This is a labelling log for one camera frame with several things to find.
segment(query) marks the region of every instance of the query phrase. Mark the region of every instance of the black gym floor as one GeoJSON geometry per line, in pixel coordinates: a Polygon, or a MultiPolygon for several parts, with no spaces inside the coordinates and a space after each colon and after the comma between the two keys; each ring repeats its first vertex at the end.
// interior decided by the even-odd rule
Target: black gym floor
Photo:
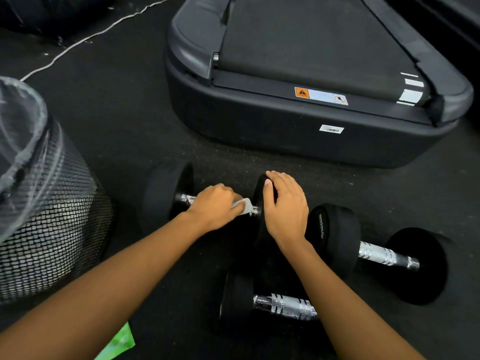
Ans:
{"type": "MultiPolygon", "coordinates": [[[[74,39],[154,1],[117,0],[114,10],[74,39]]],[[[361,267],[347,282],[427,358],[480,358],[479,133],[465,120],[413,163],[395,170],[242,150],[207,140],[177,119],[165,81],[165,28],[183,1],[169,0],[118,24],[27,80],[118,202],[119,220],[107,255],[141,238],[135,206],[146,171],[159,158],[191,160],[197,190],[223,182],[244,196],[253,193],[265,170],[285,171],[302,185],[311,207],[331,202],[352,208],[369,242],[383,244],[405,227],[451,237],[463,253],[463,260],[451,265],[464,273],[453,301],[430,307],[402,303],[362,274],[361,267]]],[[[33,36],[0,30],[0,74],[21,78],[62,50],[33,36]]],[[[225,273],[245,242],[237,223],[195,243],[132,316],[137,345],[119,359],[333,358],[321,327],[311,323],[265,321],[244,336],[219,330],[225,273]]],[[[21,314],[0,311],[2,328],[21,314]]]]}

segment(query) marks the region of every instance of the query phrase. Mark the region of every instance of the warning sticker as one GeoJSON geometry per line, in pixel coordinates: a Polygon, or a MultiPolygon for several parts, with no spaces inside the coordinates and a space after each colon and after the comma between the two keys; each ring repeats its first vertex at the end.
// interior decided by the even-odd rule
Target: warning sticker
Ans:
{"type": "Polygon", "coordinates": [[[347,98],[342,94],[325,92],[322,90],[310,90],[308,88],[295,87],[295,96],[301,98],[309,98],[321,102],[329,102],[331,104],[339,104],[348,106],[347,98]]]}
{"type": "Polygon", "coordinates": [[[306,88],[295,87],[297,97],[310,98],[310,92],[306,88]]]}

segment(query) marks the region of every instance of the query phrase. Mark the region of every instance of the green packaging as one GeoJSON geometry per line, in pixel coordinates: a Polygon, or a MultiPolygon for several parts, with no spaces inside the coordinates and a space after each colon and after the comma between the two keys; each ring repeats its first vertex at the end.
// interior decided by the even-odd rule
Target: green packaging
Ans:
{"type": "Polygon", "coordinates": [[[127,322],[113,337],[110,343],[95,357],[95,360],[112,360],[134,346],[135,340],[127,322]]]}

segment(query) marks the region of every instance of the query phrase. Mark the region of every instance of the treadmill belt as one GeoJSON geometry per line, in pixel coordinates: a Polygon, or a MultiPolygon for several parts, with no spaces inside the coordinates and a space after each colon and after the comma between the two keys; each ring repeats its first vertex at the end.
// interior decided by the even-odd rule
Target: treadmill belt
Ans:
{"type": "Polygon", "coordinates": [[[430,95],[413,61],[362,0],[236,0],[219,69],[396,102],[430,95]],[[406,85],[403,73],[425,87],[406,85]]]}

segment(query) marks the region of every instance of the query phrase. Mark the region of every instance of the barcode label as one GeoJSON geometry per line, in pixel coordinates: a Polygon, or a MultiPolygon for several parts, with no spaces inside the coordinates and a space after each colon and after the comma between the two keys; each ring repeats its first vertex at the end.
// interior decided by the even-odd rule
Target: barcode label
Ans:
{"type": "Polygon", "coordinates": [[[344,129],[344,127],[322,125],[321,128],[320,128],[320,131],[321,132],[327,132],[327,133],[341,134],[343,129],[344,129]]]}

